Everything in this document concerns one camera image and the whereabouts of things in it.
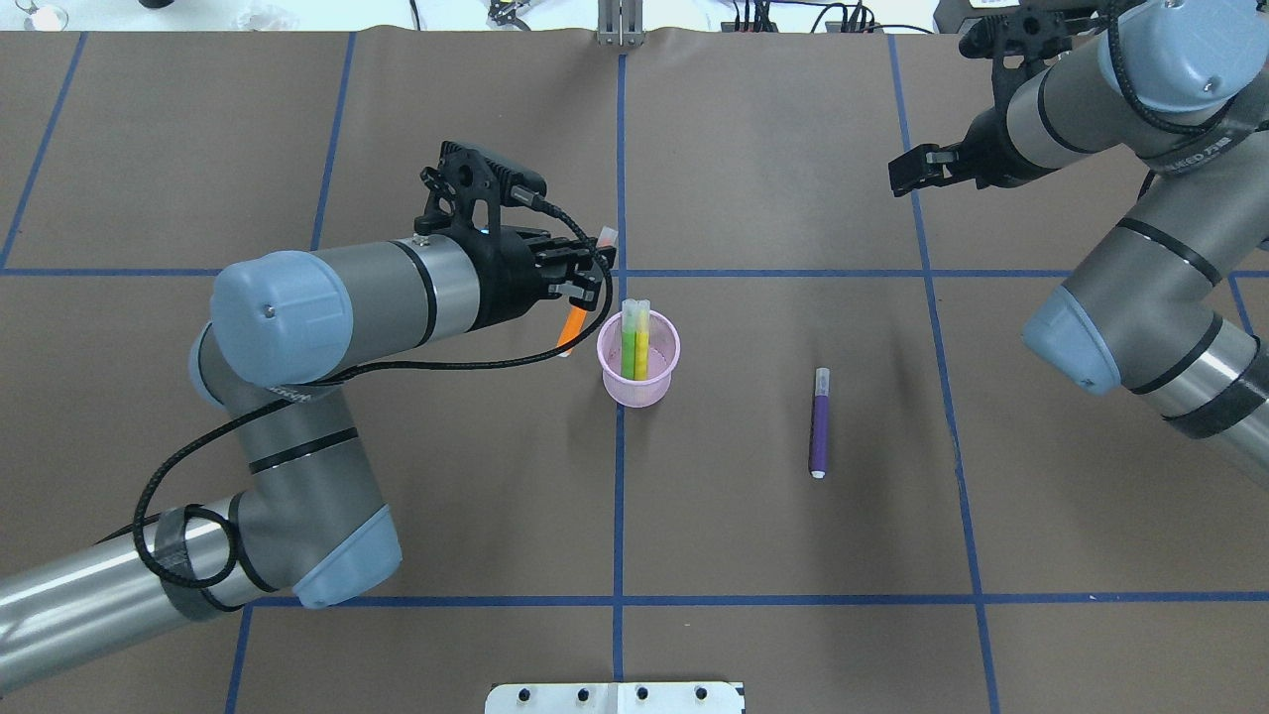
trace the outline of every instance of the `metal bracket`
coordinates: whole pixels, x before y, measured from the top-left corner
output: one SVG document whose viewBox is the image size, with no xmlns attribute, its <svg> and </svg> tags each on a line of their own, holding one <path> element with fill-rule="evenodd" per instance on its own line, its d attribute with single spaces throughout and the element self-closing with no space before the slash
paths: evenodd
<svg viewBox="0 0 1269 714">
<path fill-rule="evenodd" d="M 643 44 L 643 0 L 599 0 L 595 39 L 614 47 Z"/>
<path fill-rule="evenodd" d="M 740 682 L 602 682 L 499 685 L 485 714 L 744 714 Z"/>
</svg>

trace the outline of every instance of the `cup holding markers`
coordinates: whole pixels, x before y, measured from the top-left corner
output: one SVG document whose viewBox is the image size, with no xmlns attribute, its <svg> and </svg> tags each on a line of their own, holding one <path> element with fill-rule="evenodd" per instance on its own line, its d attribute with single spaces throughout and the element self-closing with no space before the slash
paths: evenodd
<svg viewBox="0 0 1269 714">
<path fill-rule="evenodd" d="M 595 341 L 604 389 L 626 407 L 656 405 L 670 389 L 671 374 L 679 364 L 679 331 L 665 315 L 646 304 L 642 315 L 632 315 L 623 303 L 622 312 L 608 317 L 599 328 Z"/>
</svg>

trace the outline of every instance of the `plastic cup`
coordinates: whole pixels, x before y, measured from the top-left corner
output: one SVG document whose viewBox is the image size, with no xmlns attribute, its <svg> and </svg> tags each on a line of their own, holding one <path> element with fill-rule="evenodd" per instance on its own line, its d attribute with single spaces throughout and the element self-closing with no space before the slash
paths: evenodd
<svg viewBox="0 0 1269 714">
<path fill-rule="evenodd" d="M 626 407 L 656 405 L 670 389 L 670 375 L 679 364 L 679 330 L 656 309 L 648 311 L 647 379 L 622 377 L 622 313 L 608 317 L 595 341 L 599 367 L 604 370 L 604 389 Z"/>
</svg>

